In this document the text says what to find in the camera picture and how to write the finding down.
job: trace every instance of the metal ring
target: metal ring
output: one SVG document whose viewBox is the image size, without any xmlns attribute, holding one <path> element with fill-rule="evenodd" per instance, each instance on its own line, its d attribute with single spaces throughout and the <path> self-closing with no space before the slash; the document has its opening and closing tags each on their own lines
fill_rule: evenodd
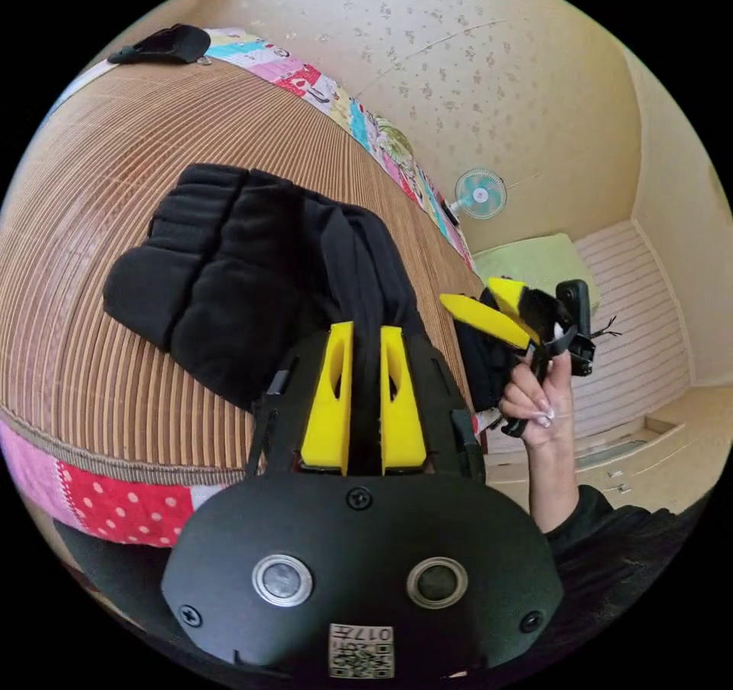
<svg viewBox="0 0 733 690">
<path fill-rule="evenodd" d="M 277 565 L 286 565 L 293 568 L 300 578 L 300 586 L 292 596 L 277 596 L 265 586 L 265 572 L 268 568 Z M 252 585 L 257 594 L 273 606 L 299 606 L 306 601 L 313 590 L 313 577 L 310 571 L 300 560 L 290 555 L 269 555 L 255 565 L 252 571 Z"/>
<path fill-rule="evenodd" d="M 448 568 L 450 571 L 452 571 L 456 579 L 456 588 L 454 589 L 453 593 L 450 594 L 450 596 L 442 598 L 439 601 L 432 601 L 431 599 L 426 598 L 422 595 L 422 593 L 420 593 L 420 588 L 418 584 L 423 573 L 425 573 L 428 568 L 434 568 L 436 566 Z M 427 558 L 421 563 L 418 563 L 410 571 L 410 574 L 407 577 L 407 595 L 410 597 L 413 603 L 422 608 L 435 609 L 448 608 L 449 606 L 453 606 L 461 600 L 467 588 L 468 574 L 466 573 L 466 569 L 458 561 L 453 560 L 452 558 Z"/>
</svg>

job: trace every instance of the pillow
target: pillow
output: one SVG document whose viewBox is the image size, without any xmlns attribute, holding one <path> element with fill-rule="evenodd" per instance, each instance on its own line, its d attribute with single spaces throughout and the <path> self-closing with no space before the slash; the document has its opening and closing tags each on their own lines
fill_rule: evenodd
<svg viewBox="0 0 733 690">
<path fill-rule="evenodd" d="M 473 256 L 482 281 L 508 276 L 530 288 L 555 295 L 555 287 L 565 280 L 581 279 L 588 284 L 590 309 L 595 313 L 601 294 L 593 276 L 565 233 L 511 242 Z"/>
</svg>

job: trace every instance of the hand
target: hand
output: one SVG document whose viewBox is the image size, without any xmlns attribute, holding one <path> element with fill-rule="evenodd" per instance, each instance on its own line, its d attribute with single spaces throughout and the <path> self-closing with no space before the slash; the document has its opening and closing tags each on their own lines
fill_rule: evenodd
<svg viewBox="0 0 733 690">
<path fill-rule="evenodd" d="M 527 361 L 512 370 L 512 380 L 504 390 L 499 409 L 507 418 L 528 421 L 521 439 L 528 450 L 547 447 L 573 449 L 573 367 L 570 352 L 550 363 L 542 385 Z"/>
</svg>

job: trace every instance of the qr code sticker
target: qr code sticker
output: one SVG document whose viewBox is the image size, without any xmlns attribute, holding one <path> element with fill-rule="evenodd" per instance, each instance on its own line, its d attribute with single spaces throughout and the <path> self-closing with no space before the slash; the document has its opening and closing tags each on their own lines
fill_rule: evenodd
<svg viewBox="0 0 733 690">
<path fill-rule="evenodd" d="M 392 627 L 332 624 L 328 641 L 331 677 L 388 679 L 395 676 Z"/>
</svg>

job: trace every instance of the beige wall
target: beige wall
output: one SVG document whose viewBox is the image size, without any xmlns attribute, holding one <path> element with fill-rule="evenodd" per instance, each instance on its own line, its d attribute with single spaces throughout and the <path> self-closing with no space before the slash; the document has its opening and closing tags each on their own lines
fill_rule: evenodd
<svg viewBox="0 0 733 690">
<path fill-rule="evenodd" d="M 342 82 L 406 133 L 449 201 L 465 171 L 496 171 L 509 203 L 464 220 L 474 251 L 630 217 L 640 121 L 628 67 L 562 0 L 173 0 L 131 37 L 183 20 L 184 5 L 191 23 L 242 27 Z"/>
<path fill-rule="evenodd" d="M 693 383 L 733 385 L 733 215 L 680 107 L 635 56 L 625 54 L 642 122 L 634 219 L 679 300 Z"/>
<path fill-rule="evenodd" d="M 119 36 L 102 49 L 94 59 L 89 62 L 86 68 L 102 61 L 113 51 L 120 50 L 123 46 L 136 44 L 146 36 L 150 36 L 161 28 L 168 28 L 173 24 L 196 22 L 196 7 L 201 2 L 208 0 L 169 0 L 158 6 L 151 6 L 150 12 L 145 14 L 138 21 L 135 21 L 129 28 L 125 29 Z"/>
</svg>

